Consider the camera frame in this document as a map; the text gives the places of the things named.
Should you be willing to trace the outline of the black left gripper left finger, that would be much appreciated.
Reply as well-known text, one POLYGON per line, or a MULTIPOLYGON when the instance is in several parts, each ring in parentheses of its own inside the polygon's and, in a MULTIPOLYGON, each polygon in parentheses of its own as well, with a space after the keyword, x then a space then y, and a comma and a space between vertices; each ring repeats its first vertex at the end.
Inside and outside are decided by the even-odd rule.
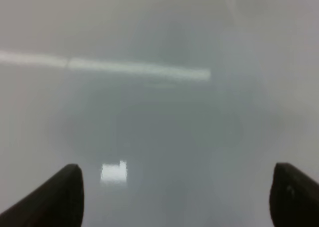
POLYGON ((77 164, 68 164, 0 214, 2 227, 80 227, 84 183, 77 164))

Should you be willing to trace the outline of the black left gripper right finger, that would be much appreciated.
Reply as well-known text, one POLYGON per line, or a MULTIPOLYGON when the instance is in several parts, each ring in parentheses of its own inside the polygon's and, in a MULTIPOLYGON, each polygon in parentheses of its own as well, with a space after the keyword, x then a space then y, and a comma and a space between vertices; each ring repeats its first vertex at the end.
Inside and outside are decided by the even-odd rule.
POLYGON ((319 184, 290 163, 277 163, 269 195, 275 227, 317 227, 319 184))

